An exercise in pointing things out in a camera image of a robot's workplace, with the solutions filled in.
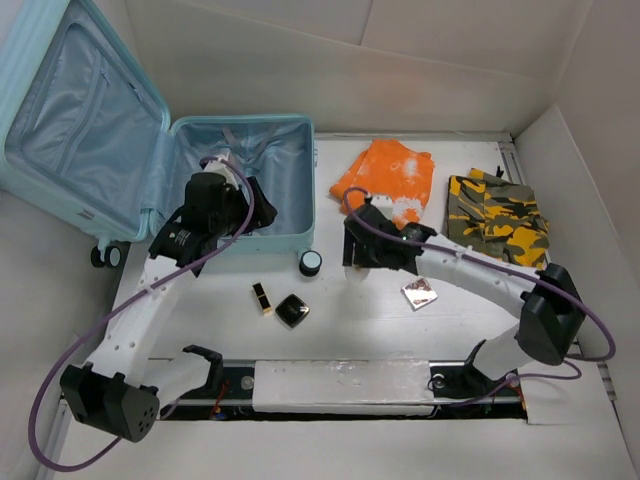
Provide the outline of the black square compact case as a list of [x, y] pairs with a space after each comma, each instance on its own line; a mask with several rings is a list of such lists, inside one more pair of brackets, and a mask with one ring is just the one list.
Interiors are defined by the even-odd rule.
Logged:
[[309, 314], [309, 306], [297, 295], [290, 294], [275, 309], [276, 315], [290, 329], [298, 326]]

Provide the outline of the black and gold lipstick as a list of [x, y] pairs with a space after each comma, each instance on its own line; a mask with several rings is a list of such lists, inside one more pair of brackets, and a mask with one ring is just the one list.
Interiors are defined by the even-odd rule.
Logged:
[[252, 290], [256, 296], [257, 302], [264, 315], [269, 314], [272, 311], [272, 305], [268, 299], [266, 291], [263, 285], [258, 282], [252, 285]]

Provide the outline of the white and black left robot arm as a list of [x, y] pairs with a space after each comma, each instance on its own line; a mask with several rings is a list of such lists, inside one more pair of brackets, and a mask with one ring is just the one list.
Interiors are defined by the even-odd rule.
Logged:
[[78, 422], [130, 442], [141, 441], [161, 410], [184, 394], [208, 397], [222, 387], [223, 358], [205, 347], [188, 345], [158, 368], [147, 363], [177, 301], [220, 241], [269, 226], [277, 214], [255, 177], [237, 180], [234, 168], [214, 157], [202, 164], [149, 248], [138, 300], [110, 321], [84, 364], [67, 366], [60, 378]]

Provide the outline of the light blue hard-shell suitcase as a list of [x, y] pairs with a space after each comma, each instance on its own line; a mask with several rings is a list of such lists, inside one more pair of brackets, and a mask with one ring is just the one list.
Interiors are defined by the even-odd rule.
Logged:
[[93, 236], [157, 235], [202, 159], [223, 155], [276, 209], [232, 253], [302, 253], [315, 226], [314, 128], [304, 115], [173, 119], [158, 88], [90, 1], [26, 1], [1, 49], [1, 186]]

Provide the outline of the small copper patterned packet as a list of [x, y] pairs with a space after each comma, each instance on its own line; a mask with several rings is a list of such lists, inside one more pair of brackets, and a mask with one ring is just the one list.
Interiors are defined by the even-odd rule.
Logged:
[[401, 287], [401, 293], [413, 311], [433, 303], [438, 295], [425, 277], [418, 277]]

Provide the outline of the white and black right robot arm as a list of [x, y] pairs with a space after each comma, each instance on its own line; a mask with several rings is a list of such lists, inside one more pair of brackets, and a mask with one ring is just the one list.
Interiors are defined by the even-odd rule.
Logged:
[[508, 266], [463, 247], [419, 223], [396, 227], [383, 200], [370, 194], [348, 204], [343, 265], [347, 271], [388, 269], [412, 274], [401, 292], [418, 310], [436, 298], [430, 282], [444, 281], [501, 307], [516, 319], [502, 334], [482, 340], [461, 363], [431, 366], [427, 387], [436, 396], [471, 403], [522, 379], [520, 368], [538, 362], [569, 365], [569, 350], [585, 319], [568, 271]]

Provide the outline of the orange and white tie-dye cloth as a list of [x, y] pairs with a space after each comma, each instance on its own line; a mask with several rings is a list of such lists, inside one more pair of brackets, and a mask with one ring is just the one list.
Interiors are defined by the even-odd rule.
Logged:
[[429, 202], [435, 163], [429, 152], [409, 149], [396, 139], [374, 139], [329, 194], [341, 203], [351, 187], [364, 188], [372, 195], [386, 195], [392, 201], [392, 220], [399, 228], [419, 222]]

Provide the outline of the yellow camouflage cloth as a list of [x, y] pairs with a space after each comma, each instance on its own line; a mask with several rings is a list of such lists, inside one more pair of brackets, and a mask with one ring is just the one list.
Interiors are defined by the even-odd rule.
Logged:
[[479, 169], [449, 178], [445, 234], [510, 264], [539, 269], [546, 263], [549, 222], [534, 191]]

